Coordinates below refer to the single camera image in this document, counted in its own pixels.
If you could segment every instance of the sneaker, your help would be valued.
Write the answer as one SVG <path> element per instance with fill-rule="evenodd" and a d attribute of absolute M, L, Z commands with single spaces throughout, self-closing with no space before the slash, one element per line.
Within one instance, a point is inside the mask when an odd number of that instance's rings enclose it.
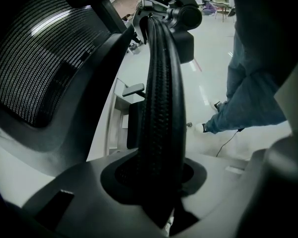
<path fill-rule="evenodd" d="M 214 109 L 217 112 L 220 111 L 220 105 L 222 105 L 222 102 L 216 100 L 216 101 L 210 101 L 210 103 L 211 103 L 211 108 L 212 109 Z"/>
<path fill-rule="evenodd" d="M 205 123 L 198 123 L 195 125 L 195 130 L 199 133 L 207 133 L 208 131 L 206 130 Z"/>

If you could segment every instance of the white floor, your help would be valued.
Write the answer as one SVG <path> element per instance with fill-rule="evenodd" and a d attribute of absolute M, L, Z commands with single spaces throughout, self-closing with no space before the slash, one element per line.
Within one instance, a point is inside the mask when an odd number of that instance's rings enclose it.
<path fill-rule="evenodd" d="M 182 65 L 185 89 L 187 122 L 206 122 L 215 114 L 209 100 L 225 100 L 227 66 L 233 52 L 234 22 L 222 16 L 205 16 L 202 24 L 191 31 L 195 41 L 195 60 Z M 146 85 L 149 66 L 149 47 L 141 46 L 138 55 L 127 54 L 118 73 L 127 85 Z M 187 152 L 199 152 L 215 156 L 235 131 L 216 135 L 197 134 L 194 127 L 187 130 Z M 219 156 L 249 159 L 251 154 L 272 145 L 277 139 L 287 136 L 291 129 L 287 122 L 279 125 L 247 128 L 221 150 Z"/>

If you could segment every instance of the tiled floor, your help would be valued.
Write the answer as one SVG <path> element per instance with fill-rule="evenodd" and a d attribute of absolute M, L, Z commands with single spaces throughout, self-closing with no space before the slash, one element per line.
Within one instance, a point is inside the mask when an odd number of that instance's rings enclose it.
<path fill-rule="evenodd" d="M 191 31 L 195 38 L 195 61 L 182 65 L 185 90 L 186 119 L 196 124 L 207 121 L 215 111 L 209 101 L 225 100 L 227 66 L 233 52 L 234 22 L 222 17 L 203 18 L 202 24 Z M 149 47 L 141 46 L 138 55 L 127 54 L 118 77 L 127 85 L 146 84 L 149 66 Z M 187 129 L 186 150 L 216 155 L 235 131 L 197 134 Z M 249 159 L 258 149 L 267 148 L 277 139 L 291 133 L 289 124 L 253 127 L 237 133 L 221 150 L 219 156 Z"/>

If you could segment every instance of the mesh backrest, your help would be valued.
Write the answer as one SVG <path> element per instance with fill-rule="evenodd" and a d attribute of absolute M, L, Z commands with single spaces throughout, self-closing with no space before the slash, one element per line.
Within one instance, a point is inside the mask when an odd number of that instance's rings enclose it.
<path fill-rule="evenodd" d="M 110 35 L 90 6 L 65 0 L 27 0 L 4 29 L 0 103 L 36 127 L 49 123 L 77 69 Z"/>

